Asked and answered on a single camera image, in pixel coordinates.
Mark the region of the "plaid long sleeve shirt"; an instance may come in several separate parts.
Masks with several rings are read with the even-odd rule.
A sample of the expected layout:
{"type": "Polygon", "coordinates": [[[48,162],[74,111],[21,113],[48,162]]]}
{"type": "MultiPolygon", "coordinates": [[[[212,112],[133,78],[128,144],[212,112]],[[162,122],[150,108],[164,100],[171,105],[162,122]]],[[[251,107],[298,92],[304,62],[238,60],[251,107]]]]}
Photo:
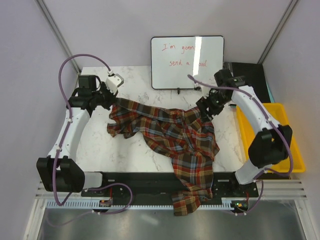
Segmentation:
{"type": "Polygon", "coordinates": [[[202,122],[200,110],[161,108],[118,98],[107,132],[128,139],[140,132],[155,153],[171,159],[175,176],[186,187],[171,195],[175,216],[186,216],[213,198],[213,162],[220,148],[212,122],[202,122]]]}

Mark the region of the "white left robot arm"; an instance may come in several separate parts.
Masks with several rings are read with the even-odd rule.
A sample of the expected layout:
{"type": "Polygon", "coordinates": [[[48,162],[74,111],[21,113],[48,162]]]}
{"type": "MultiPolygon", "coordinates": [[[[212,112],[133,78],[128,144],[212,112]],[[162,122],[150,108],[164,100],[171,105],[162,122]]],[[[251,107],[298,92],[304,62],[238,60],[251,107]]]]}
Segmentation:
{"type": "Polygon", "coordinates": [[[36,168],[48,192],[79,193],[85,188],[99,197],[110,191],[100,173],[85,173],[75,162],[85,126],[96,107],[109,110],[116,102],[118,88],[124,80],[118,74],[101,81],[97,75],[81,75],[78,87],[68,99],[66,116],[58,139],[47,157],[37,160],[36,168]]]}

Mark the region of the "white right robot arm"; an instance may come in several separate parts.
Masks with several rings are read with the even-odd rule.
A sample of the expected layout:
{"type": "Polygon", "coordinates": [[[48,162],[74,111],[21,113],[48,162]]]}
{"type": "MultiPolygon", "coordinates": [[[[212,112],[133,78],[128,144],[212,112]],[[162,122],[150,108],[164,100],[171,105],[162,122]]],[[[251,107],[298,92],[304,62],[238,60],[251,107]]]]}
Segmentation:
{"type": "Polygon", "coordinates": [[[216,85],[200,82],[192,75],[188,78],[201,87],[202,97],[196,105],[203,122],[212,121],[226,104],[234,102],[253,129],[254,139],[248,148],[248,160],[234,172],[233,181],[229,184],[233,196],[242,196],[247,191],[247,184],[266,171],[282,177],[292,173],[294,160],[290,146],[293,130],[267,111],[245,76],[233,76],[229,69],[224,68],[214,74],[216,85]]]}

